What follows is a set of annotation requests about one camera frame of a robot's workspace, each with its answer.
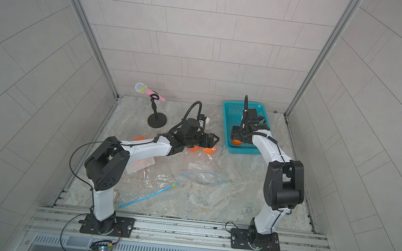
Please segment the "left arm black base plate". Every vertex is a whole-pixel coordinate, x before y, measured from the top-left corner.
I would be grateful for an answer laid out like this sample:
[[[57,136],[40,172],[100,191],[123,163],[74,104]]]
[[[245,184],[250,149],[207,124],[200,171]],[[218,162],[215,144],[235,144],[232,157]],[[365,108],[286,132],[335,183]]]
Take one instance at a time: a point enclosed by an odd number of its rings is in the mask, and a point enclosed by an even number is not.
[[[83,234],[128,238],[131,235],[135,221],[134,218],[118,217],[116,215],[112,215],[104,221],[98,221],[95,215],[90,213],[84,219],[79,220],[81,224],[79,232]]]

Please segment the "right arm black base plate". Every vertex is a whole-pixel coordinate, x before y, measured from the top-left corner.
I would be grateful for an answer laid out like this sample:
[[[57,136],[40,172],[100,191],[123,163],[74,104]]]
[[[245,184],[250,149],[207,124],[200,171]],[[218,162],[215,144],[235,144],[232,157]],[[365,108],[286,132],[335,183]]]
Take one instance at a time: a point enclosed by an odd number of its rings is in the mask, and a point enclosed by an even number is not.
[[[259,234],[254,230],[232,228],[231,247],[253,251],[281,251],[277,233]]]

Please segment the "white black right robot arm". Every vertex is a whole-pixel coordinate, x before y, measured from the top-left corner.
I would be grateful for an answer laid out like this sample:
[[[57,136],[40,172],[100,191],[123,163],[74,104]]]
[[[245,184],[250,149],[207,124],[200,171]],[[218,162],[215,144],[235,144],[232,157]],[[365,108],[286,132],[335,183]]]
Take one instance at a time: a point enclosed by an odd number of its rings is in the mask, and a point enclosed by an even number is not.
[[[247,242],[253,250],[277,251],[276,226],[304,201],[304,165],[285,154],[265,118],[248,101],[245,97],[241,123],[232,128],[231,138],[258,148],[268,169],[263,184],[265,204],[250,222]]]

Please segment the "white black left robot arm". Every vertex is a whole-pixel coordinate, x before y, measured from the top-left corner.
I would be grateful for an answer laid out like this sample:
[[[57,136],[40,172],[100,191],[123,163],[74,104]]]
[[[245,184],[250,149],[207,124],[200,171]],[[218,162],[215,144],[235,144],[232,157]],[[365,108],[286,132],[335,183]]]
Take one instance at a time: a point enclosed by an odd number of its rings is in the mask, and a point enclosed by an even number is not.
[[[202,103],[196,101],[180,123],[153,139],[128,142],[109,137],[87,158],[85,169],[93,199],[87,223],[94,233],[109,234],[117,224],[114,187],[126,167],[148,158],[172,156],[186,148],[216,146],[219,137],[205,132],[207,116],[202,114],[202,108]]]

